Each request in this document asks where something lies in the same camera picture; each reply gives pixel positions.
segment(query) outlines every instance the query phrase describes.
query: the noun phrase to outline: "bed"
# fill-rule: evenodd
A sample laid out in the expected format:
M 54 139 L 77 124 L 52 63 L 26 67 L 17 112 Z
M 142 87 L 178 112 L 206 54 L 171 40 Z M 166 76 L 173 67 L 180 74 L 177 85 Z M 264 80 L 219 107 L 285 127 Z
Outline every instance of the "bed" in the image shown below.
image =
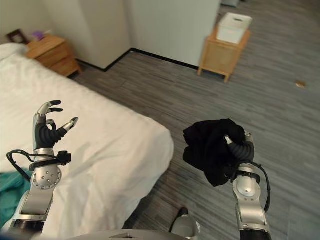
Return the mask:
M 32 153 L 32 121 L 45 102 L 61 100 L 49 113 L 57 127 L 73 117 L 77 126 L 55 145 L 72 162 L 62 181 L 43 237 L 64 239 L 121 229 L 166 171 L 173 156 L 170 132 L 154 120 L 119 105 L 25 57 L 25 47 L 0 45 L 0 171 L 12 172 L 6 153 Z M 29 162 L 16 157 L 22 167 Z

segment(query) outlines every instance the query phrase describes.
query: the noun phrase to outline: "wire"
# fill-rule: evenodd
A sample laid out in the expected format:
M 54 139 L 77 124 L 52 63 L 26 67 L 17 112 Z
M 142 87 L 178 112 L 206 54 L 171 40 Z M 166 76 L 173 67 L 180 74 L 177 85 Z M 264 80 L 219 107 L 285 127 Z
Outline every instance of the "wire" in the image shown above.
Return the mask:
M 265 169 L 262 167 L 261 164 L 257 164 L 257 163 L 252 162 L 252 161 L 240 161 L 235 165 L 235 169 L 236 170 L 234 171 L 234 173 L 232 175 L 231 182 L 234 181 L 234 179 L 236 177 L 237 169 L 241 164 L 250 164 L 252 166 L 257 167 L 258 169 L 260 169 L 264 173 L 265 180 L 266 180 L 266 189 L 267 189 L 267 198 L 266 198 L 266 202 L 265 202 L 265 205 L 264 205 L 264 211 L 268 212 L 269 207 L 270 207 L 270 201 L 271 201 L 270 200 L 271 188 L 270 188 L 270 181 L 269 181 L 267 172 L 265 171 Z
M 18 166 L 17 162 L 14 160 L 13 158 L 13 154 L 20 154 L 25 156 L 30 162 L 34 163 L 35 161 L 33 161 L 31 159 L 31 157 L 48 157 L 48 158 L 52 158 L 52 159 L 56 159 L 55 156 L 53 155 L 48 155 L 48 154 L 30 154 L 27 153 L 24 150 L 21 149 L 16 149 L 16 150 L 12 150 L 10 152 L 8 152 L 6 154 L 6 158 L 9 160 L 9 162 L 13 165 L 13 167 L 28 181 L 31 181 L 31 178 L 28 176 L 28 174 L 21 168 Z

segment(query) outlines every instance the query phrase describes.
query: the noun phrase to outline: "teal cloth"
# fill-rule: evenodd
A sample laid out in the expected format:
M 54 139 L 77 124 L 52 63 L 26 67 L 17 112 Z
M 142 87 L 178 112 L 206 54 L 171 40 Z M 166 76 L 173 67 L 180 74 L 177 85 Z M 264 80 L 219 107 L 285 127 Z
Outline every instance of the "teal cloth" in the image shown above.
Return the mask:
M 32 173 L 23 169 L 29 177 Z M 0 173 L 0 228 L 15 214 L 23 194 L 30 190 L 28 182 L 19 172 Z

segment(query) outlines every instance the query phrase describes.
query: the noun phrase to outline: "black cloth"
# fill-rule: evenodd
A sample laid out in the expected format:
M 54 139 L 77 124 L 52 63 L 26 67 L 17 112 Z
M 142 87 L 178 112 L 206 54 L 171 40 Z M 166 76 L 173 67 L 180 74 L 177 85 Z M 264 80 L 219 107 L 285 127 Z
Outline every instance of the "black cloth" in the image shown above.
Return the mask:
M 183 133 L 189 145 L 184 150 L 183 160 L 204 171 L 214 187 L 227 183 L 237 159 L 229 151 L 224 136 L 228 135 L 241 145 L 245 141 L 244 129 L 228 118 L 197 122 Z

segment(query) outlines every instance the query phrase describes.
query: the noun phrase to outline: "cabinet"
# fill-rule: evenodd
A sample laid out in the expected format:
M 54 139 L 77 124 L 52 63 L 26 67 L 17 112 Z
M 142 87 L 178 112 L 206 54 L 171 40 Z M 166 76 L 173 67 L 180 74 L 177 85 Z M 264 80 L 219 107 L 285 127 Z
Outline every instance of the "cabinet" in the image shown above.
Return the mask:
M 243 35 L 240 44 L 233 44 L 226 41 L 217 40 L 218 28 L 205 41 L 198 75 L 202 70 L 207 70 L 217 74 L 224 75 L 224 82 L 229 81 L 230 76 L 239 61 L 242 51 L 245 49 L 251 32 L 247 30 Z
M 32 41 L 28 45 L 28 58 L 35 59 L 44 67 L 69 76 L 74 72 L 82 72 L 67 41 L 61 37 L 47 35 L 40 41 Z

